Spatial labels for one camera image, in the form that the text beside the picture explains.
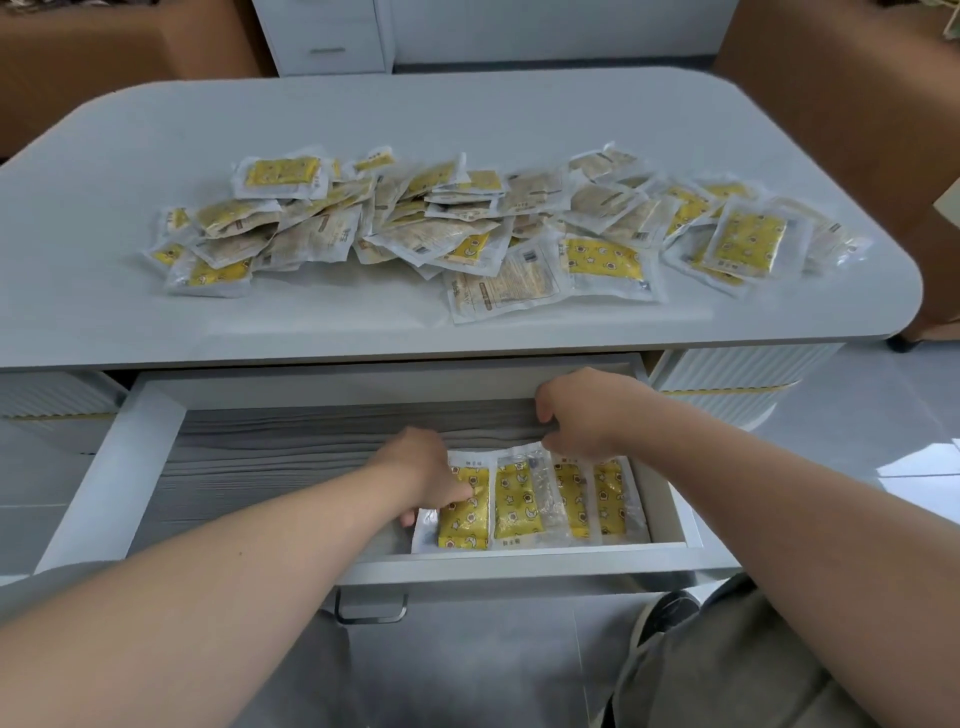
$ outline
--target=white tabletop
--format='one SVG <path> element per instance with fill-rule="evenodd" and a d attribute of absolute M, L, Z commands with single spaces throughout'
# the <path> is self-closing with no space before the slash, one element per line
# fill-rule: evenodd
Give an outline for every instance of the white tabletop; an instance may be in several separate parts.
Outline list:
<path fill-rule="evenodd" d="M 351 259 L 260 275 L 250 296 L 166 296 L 139 255 L 161 206 L 228 195 L 230 166 L 320 142 L 466 151 L 506 168 L 615 140 L 674 171 L 734 172 L 832 206 L 876 239 L 842 279 L 741 302 L 667 270 L 670 303 L 574 299 L 454 327 L 443 284 Z M 734 86 L 669 68 L 145 85 L 70 114 L 0 167 L 0 368 L 402 359 L 891 335 L 916 266 Z"/>

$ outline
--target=table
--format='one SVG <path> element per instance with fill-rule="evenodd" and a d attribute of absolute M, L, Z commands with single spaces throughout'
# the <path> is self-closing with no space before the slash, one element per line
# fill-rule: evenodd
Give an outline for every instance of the table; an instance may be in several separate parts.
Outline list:
<path fill-rule="evenodd" d="M 389 143 L 511 168 L 609 140 L 667 169 L 731 171 L 827 203 L 876 245 L 845 277 L 805 279 L 775 300 L 735 301 L 667 270 L 664 305 L 571 300 L 460 327 L 442 283 L 400 264 L 308 266 L 226 301 L 166 297 L 140 260 L 159 207 L 226 196 L 246 155 Z M 191 409 L 457 401 L 466 376 L 487 382 L 479 399 L 523 399 L 592 364 L 649 374 L 750 426 L 844 342 L 905 326 L 921 299 L 909 257 L 743 94 L 670 68 L 146 85 L 81 107 L 0 168 L 0 199 L 0 415 L 51 436 L 74 417 L 102 414 L 106 427 L 120 410 L 43 568 L 126 553 Z M 629 353 L 651 350 L 665 353 L 646 367 Z M 278 366 L 300 363 L 326 366 Z M 213 365 L 226 368 L 196 371 Z M 98 373 L 125 368 L 168 372 L 142 376 L 121 405 L 126 392 Z M 517 579 L 543 575 L 607 591 L 639 583 L 624 573 L 736 566 L 672 486 L 640 480 L 650 545 L 420 559 L 393 542 L 342 583 L 435 595 L 445 580 L 481 593 L 506 582 L 515 594 Z"/>

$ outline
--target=white wall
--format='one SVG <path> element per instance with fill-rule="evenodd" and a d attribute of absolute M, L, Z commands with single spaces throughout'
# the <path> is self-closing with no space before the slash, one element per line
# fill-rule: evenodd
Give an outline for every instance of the white wall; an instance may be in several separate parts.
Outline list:
<path fill-rule="evenodd" d="M 736 0 L 393 0 L 397 63 L 716 53 Z"/>

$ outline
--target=pants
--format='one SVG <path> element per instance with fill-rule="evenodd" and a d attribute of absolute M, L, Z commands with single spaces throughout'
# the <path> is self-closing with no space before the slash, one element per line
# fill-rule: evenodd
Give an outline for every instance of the pants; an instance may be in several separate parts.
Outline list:
<path fill-rule="evenodd" d="M 0 588 L 0 623 L 108 564 L 46 571 Z M 697 617 L 651 639 L 612 696 L 618 728 L 875 728 L 747 576 Z M 362 728 L 347 631 L 319 613 L 235 728 Z"/>

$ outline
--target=black shoe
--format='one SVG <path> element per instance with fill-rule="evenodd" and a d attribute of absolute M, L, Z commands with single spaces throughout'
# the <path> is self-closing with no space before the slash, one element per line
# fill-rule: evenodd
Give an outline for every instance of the black shoe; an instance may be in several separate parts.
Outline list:
<path fill-rule="evenodd" d="M 630 636 L 630 649 L 635 651 L 659 632 L 666 632 L 700 612 L 700 602 L 687 592 L 668 592 L 652 601 L 640 613 Z"/>

